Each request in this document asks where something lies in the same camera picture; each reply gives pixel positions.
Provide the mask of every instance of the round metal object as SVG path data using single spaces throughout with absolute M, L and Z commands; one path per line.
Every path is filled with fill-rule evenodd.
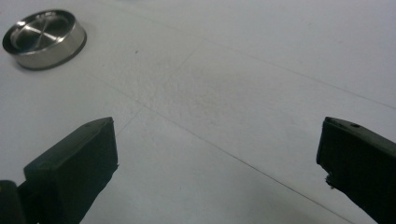
M 65 63 L 84 47 L 87 35 L 70 12 L 46 10 L 13 25 L 3 48 L 22 67 L 41 70 Z

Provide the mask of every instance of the stainless steel bowl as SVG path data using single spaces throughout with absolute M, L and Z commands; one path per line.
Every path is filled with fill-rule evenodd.
M 87 35 L 70 12 L 46 10 L 13 25 L 3 48 L 22 67 L 41 70 L 65 63 L 84 47 Z

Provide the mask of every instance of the shiny metal surface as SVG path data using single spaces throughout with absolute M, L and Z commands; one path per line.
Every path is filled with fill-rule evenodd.
M 3 39 L 3 48 L 21 66 L 41 70 L 73 58 L 84 47 L 87 35 L 67 11 L 46 10 L 13 25 Z

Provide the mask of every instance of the white surface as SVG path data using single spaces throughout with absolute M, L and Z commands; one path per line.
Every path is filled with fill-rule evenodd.
M 88 33 L 70 62 L 0 49 L 0 179 L 112 116 L 120 169 L 83 223 L 374 223 L 316 165 L 326 116 L 396 141 L 392 1 L 1 1 Z

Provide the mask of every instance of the metal dish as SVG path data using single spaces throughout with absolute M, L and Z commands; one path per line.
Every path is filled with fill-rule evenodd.
M 3 48 L 22 67 L 41 70 L 65 63 L 84 47 L 87 35 L 70 12 L 37 12 L 13 25 Z

